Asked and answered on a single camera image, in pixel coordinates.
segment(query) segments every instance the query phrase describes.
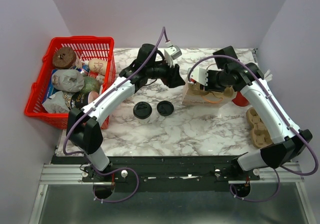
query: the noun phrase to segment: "red plastic basket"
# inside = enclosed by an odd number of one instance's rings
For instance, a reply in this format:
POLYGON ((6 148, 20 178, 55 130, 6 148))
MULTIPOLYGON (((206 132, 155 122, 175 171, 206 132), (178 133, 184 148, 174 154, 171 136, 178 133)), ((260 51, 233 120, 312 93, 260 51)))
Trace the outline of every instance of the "red plastic basket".
MULTIPOLYGON (((43 66, 39 76, 32 84, 31 93, 26 104, 25 115, 32 118, 40 119, 56 128, 66 129, 68 114, 51 114, 42 106, 42 101, 49 81, 51 81, 51 72, 54 69, 52 57, 54 53, 62 47, 71 47, 78 57, 83 60, 99 58, 108 61, 105 73, 103 90, 104 92, 115 81, 116 68, 114 61, 114 40, 111 37, 94 37, 94 36, 73 36, 57 37, 51 40, 45 56, 42 58, 43 66)), ((108 127, 109 118, 103 123, 102 129, 108 127)))

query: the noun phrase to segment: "white marble surface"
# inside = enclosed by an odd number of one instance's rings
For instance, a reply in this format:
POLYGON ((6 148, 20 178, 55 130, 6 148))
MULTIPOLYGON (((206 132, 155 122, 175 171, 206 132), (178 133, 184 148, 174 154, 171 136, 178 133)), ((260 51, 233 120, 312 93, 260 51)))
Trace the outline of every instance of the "white marble surface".
MULTIPOLYGON (((212 55, 216 49, 183 49, 178 59, 183 79, 187 70, 196 61, 212 55)), ((131 64, 138 49, 115 49, 114 57, 117 73, 131 64)), ((243 63, 253 62, 249 49, 237 49, 236 53, 243 63)), ((214 60, 202 63, 208 66, 214 60)), ((251 144, 246 121, 248 107, 238 107, 232 102, 220 109, 201 106, 183 106, 182 88, 167 88, 161 80, 141 88, 131 100, 121 103, 110 116, 110 125, 103 130, 102 148, 108 156, 181 156, 181 155, 238 155, 255 148, 251 144), (157 103, 169 100, 174 105, 174 113, 169 117, 160 116, 157 103), (151 104, 153 112, 148 125, 140 125, 133 115, 133 107, 139 101, 151 104)), ((62 152, 66 132, 62 132, 56 150, 62 152)), ((69 141, 67 151, 78 148, 69 141)))

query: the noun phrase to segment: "black cup lid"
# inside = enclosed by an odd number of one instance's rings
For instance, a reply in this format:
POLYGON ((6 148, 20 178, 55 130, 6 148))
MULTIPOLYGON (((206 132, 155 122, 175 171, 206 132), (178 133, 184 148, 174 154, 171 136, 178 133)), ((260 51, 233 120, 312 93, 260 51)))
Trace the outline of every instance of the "black cup lid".
POLYGON ((137 103, 133 109, 133 114, 138 119, 147 119, 152 113, 151 105, 145 101, 137 103))
POLYGON ((156 107, 157 107, 156 109, 158 110, 159 114, 162 116, 171 115, 175 109, 174 105, 171 102, 166 101, 166 100, 160 101, 156 107))

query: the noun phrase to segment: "black mounting plate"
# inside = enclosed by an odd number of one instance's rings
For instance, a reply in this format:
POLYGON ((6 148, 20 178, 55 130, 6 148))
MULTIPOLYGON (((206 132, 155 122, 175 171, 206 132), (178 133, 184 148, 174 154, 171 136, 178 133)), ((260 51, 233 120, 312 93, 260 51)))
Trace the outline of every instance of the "black mounting plate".
MULTIPOLYGON (((105 172, 121 167, 134 169, 139 176, 138 191, 168 192, 168 191, 229 191, 228 181, 259 180, 252 171, 237 177, 228 171, 230 162, 236 156, 134 156, 110 157, 112 166, 105 172)), ((83 182, 111 182, 111 176, 99 176, 91 167, 86 167, 88 176, 83 182)), ((131 192, 137 183, 135 175, 128 171, 128 176, 123 178, 120 171, 115 173, 117 192, 131 192)))

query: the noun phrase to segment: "gray wall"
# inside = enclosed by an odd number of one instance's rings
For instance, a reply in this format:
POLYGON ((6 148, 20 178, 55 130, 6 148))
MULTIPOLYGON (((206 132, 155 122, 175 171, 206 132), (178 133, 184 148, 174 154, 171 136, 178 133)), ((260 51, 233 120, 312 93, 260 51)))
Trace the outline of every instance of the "gray wall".
POLYGON ((158 39, 180 47, 257 47, 285 0, 54 0, 72 35, 112 36, 117 47, 158 39))
POLYGON ((59 131, 24 117, 51 38, 69 35, 53 0, 0 0, 0 223, 28 223, 59 131))
MULTIPOLYGON (((273 93, 288 115, 313 133, 320 157, 320 0, 286 0, 258 51, 259 64, 271 69, 273 93)), ((308 150, 298 158, 304 172, 314 161, 308 150)), ((305 178, 313 211, 320 223, 320 171, 305 178)))

